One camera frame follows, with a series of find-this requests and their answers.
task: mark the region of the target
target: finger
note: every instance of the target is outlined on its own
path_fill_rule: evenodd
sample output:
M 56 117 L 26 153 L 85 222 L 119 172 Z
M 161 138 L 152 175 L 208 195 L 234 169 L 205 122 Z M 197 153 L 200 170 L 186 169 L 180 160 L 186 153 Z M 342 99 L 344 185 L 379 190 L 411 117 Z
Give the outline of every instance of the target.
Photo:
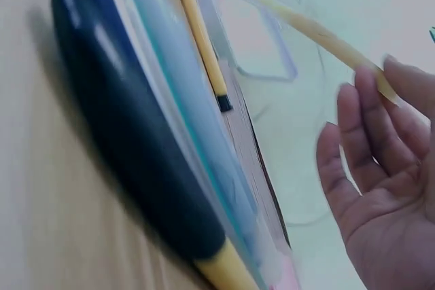
M 326 124 L 317 142 L 317 169 L 332 214 L 340 227 L 343 215 L 360 198 L 346 178 L 340 155 L 340 131 Z
M 382 103 L 400 139 L 419 160 L 424 159 L 429 154 L 430 127 L 407 103 L 398 107 L 386 98 L 382 98 Z
M 388 56 L 383 63 L 385 77 L 397 94 L 428 118 L 435 117 L 435 76 L 406 66 Z
M 372 155 L 390 176 L 415 164 L 414 153 L 399 139 L 387 110 L 382 105 L 373 71 L 360 67 L 355 72 L 355 88 L 360 98 L 362 120 Z
M 373 160 L 357 90 L 349 84 L 342 86 L 337 106 L 338 126 L 349 170 L 360 191 L 368 192 L 388 176 Z

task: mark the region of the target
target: palm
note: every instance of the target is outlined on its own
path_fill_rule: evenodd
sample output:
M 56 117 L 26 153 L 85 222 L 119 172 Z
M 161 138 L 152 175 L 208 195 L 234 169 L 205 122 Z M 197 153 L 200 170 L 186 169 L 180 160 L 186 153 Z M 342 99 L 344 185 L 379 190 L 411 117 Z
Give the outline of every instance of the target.
M 390 60 L 385 73 L 394 75 L 390 82 L 403 99 L 430 115 L 429 99 L 414 99 L 413 86 L 402 81 L 404 76 L 424 77 L 424 87 L 415 89 L 421 98 L 429 81 L 435 90 L 433 77 Z M 357 71 L 355 87 L 341 88 L 338 126 L 328 124 L 319 138 L 322 186 L 348 255 L 369 290 L 435 289 L 430 139 L 430 129 L 408 108 L 381 99 L 366 69 Z M 340 143 L 361 194 L 345 176 Z

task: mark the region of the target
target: yellow pencil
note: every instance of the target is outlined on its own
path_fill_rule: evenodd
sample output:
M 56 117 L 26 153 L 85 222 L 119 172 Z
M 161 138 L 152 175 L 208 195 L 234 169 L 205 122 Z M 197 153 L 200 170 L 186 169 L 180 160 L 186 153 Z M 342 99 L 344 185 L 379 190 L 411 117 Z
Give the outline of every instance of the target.
M 213 46 L 211 45 L 198 2 L 197 0 L 181 0 L 181 3 L 188 18 L 190 28 L 192 29 L 199 53 L 203 59 L 205 70 L 207 71 L 211 87 L 216 95 L 220 111 L 230 111 L 232 105 L 228 98 L 224 77 L 220 70 Z

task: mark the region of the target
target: yellow stick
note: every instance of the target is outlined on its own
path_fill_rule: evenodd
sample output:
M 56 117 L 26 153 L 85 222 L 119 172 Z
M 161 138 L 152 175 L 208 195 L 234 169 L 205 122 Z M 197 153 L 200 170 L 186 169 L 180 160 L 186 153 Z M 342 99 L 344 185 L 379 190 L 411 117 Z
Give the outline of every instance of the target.
M 398 95 L 394 92 L 393 88 L 386 80 L 382 69 L 371 62 L 361 52 L 357 51 L 354 47 L 342 39 L 339 39 L 334 33 L 330 32 L 316 21 L 307 18 L 302 14 L 294 12 L 289 7 L 276 0 L 258 1 L 280 18 L 284 19 L 289 25 L 294 27 L 303 35 L 336 56 L 351 69 L 355 70 L 359 66 L 367 66 L 372 68 L 376 74 L 379 92 L 392 103 L 398 105 Z

